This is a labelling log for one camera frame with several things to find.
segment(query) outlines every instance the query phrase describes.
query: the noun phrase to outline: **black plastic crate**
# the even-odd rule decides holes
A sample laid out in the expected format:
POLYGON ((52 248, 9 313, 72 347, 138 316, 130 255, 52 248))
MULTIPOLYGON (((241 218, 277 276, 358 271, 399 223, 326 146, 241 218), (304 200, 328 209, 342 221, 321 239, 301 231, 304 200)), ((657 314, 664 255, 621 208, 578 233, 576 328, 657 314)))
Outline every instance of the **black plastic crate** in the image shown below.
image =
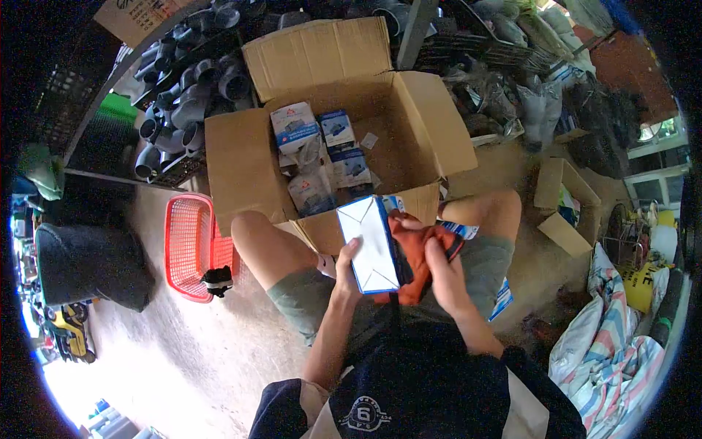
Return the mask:
POLYGON ((33 97, 30 138, 63 155, 78 125, 105 83, 121 41, 97 22, 58 48, 33 97))

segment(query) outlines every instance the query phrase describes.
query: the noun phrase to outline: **yellow bag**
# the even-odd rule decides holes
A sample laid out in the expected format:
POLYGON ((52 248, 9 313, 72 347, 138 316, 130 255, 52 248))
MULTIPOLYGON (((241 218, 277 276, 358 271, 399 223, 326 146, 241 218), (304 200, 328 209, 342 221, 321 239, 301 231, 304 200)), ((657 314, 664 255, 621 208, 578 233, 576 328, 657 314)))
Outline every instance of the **yellow bag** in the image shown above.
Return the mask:
POLYGON ((654 279, 652 273, 660 270, 653 263, 646 262, 644 267, 636 271, 631 262, 616 267, 624 280, 626 304, 635 310, 646 314, 651 309, 651 298, 654 293, 654 279))

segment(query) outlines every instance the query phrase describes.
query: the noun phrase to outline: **cardboard flap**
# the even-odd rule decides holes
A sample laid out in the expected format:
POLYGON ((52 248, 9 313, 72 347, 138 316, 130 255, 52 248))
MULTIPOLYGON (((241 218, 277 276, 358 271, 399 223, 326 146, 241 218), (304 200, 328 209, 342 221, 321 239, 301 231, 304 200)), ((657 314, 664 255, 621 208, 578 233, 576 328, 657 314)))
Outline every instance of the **cardboard flap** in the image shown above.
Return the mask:
POLYGON ((424 225, 434 225, 439 211, 439 183, 431 183, 393 194, 402 197, 404 211, 424 225))
POLYGON ((599 206, 602 203, 567 160, 549 157, 543 160, 538 171, 534 206, 551 211, 558 209, 561 183, 583 206, 599 206))
POLYGON ((562 159, 548 158, 541 163, 538 170, 538 184, 534 194, 534 206, 542 209, 556 210, 563 180, 562 159))
POLYGON ((410 100, 408 117, 420 146, 431 148, 438 175, 473 169, 478 161, 470 134, 441 78, 424 72, 400 72, 399 87, 410 100))
POLYGON ((539 224, 538 229, 573 257, 592 250, 592 245, 572 228, 558 212, 539 224))
POLYGON ((210 193, 222 236, 231 235, 230 223, 242 211, 259 211, 273 224, 297 216, 284 192, 286 185, 279 181, 284 177, 278 171, 278 157, 270 148, 271 135, 268 111, 263 108, 205 120, 210 193))
POLYGON ((242 51, 263 102, 290 90, 392 69, 388 29, 379 17, 315 20, 257 38, 242 51))

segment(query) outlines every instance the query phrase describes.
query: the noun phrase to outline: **white product box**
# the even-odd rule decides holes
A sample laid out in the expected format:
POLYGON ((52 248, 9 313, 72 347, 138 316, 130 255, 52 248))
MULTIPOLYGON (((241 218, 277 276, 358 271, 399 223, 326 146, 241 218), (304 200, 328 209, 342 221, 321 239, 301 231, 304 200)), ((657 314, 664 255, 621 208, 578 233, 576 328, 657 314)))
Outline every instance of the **white product box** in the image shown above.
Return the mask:
POLYGON ((279 108, 270 114, 278 149, 293 154, 319 134, 319 126, 310 105, 300 102, 279 108))

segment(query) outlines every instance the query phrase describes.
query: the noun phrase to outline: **small cardboard box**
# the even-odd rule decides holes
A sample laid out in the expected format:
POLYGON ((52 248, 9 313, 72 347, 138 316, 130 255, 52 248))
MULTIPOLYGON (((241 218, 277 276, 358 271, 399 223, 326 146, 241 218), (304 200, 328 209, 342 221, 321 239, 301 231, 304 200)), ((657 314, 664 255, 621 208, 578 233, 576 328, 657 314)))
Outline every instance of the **small cardboard box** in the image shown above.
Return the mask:
POLYGON ((538 229, 569 255, 580 256, 592 250, 600 228, 602 202, 567 160, 551 157, 543 161, 538 172, 534 206, 547 216, 538 229), (581 203, 577 229, 558 213, 561 183, 581 203))
POLYGON ((327 254, 343 246, 335 211, 298 219, 280 172, 270 113, 308 102, 316 114, 344 109, 358 138, 378 137, 365 152, 380 195, 403 198, 406 211, 433 224, 439 177, 473 169, 470 135, 441 78, 393 72, 382 18, 317 20, 242 48, 264 108, 205 120, 207 168, 217 223, 230 236, 245 210, 272 223, 290 221, 306 243, 327 254))

